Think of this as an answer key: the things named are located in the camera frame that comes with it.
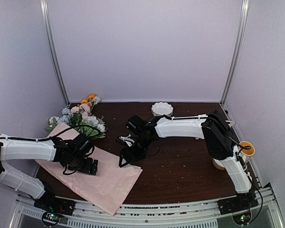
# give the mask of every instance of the pink cloth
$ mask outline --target pink cloth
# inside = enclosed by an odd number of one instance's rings
[[[68,128],[66,124],[59,123],[51,132],[50,136],[66,128]],[[74,139],[77,135],[78,132],[71,129],[59,137],[67,140]],[[114,215],[143,170],[140,167],[132,165],[120,168],[118,166],[118,156],[96,147],[91,157],[98,160],[96,176],[79,172],[66,176],[62,174],[64,168],[59,162],[43,160],[37,160],[37,162],[42,168],[68,186],[77,195],[98,206],[110,215]]]

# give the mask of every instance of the pink flower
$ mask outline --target pink flower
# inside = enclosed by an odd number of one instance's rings
[[[74,113],[79,113],[79,107],[75,106],[71,109],[71,113],[74,114]]]
[[[81,115],[82,115],[82,117],[84,118],[84,117],[89,116],[89,113],[87,113],[86,111],[84,111],[84,112],[81,113]]]
[[[90,107],[87,104],[81,104],[79,108],[82,108],[86,113],[90,113]]]

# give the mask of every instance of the white scalloped bowl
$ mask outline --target white scalloped bowl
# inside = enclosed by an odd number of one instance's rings
[[[153,116],[167,115],[171,116],[173,113],[173,107],[167,102],[157,102],[152,105],[151,108]]]

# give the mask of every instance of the white flower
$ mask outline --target white flower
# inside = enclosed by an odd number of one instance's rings
[[[74,114],[74,113],[79,113],[79,107],[75,106],[71,109],[71,113]]]
[[[105,132],[105,125],[103,123],[97,124],[97,128],[100,132]]]
[[[90,113],[90,107],[87,104],[81,104],[79,108],[82,108],[86,113]]]
[[[92,102],[94,102],[95,105],[98,104],[100,101],[101,101],[101,98],[98,96],[94,97],[92,100]]]
[[[98,118],[98,121],[100,124],[104,124],[104,121],[102,119]]]
[[[97,126],[97,124],[99,123],[97,120],[97,117],[94,115],[93,116],[85,116],[85,117],[83,117],[83,119],[87,122],[92,122],[93,126]]]
[[[58,122],[59,117],[58,117],[58,116],[52,116],[52,117],[48,120],[49,124],[53,124],[53,123],[54,123],[54,119],[55,119],[56,122]]]
[[[61,112],[62,112],[62,115],[70,115],[71,114],[71,111],[68,108],[62,109]]]

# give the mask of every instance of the white wall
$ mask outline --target white wall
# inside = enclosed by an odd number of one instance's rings
[[[0,0],[0,132],[44,137],[47,118],[64,106],[50,60],[39,0]],[[15,161],[32,174],[34,161]],[[0,186],[0,228],[16,192]]]
[[[272,183],[285,218],[285,1],[250,1],[246,34],[227,106]]]
[[[71,101],[221,99],[242,0],[48,1]]]

